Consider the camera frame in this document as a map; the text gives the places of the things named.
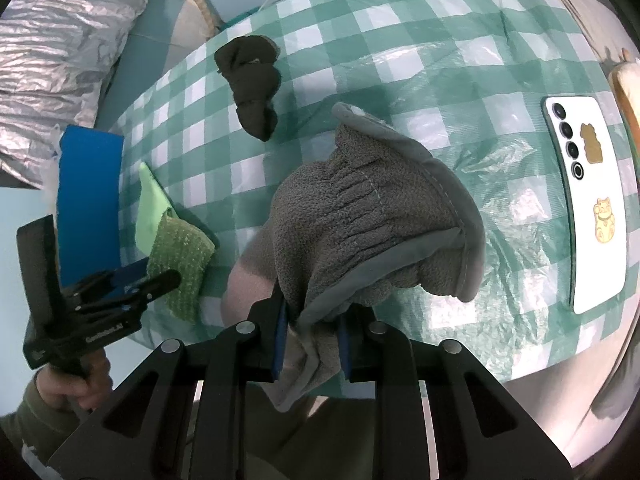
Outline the left hand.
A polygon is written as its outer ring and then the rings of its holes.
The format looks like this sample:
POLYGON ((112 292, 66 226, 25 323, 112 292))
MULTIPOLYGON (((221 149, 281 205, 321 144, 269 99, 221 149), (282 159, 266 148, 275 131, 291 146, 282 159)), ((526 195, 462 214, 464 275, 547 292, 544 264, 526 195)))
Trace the left hand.
POLYGON ((85 411, 97 408, 113 391, 111 362, 104 349, 80 359, 86 378, 60 372, 47 364, 36 374, 36 388, 43 402, 58 411, 68 411, 74 401, 85 411))

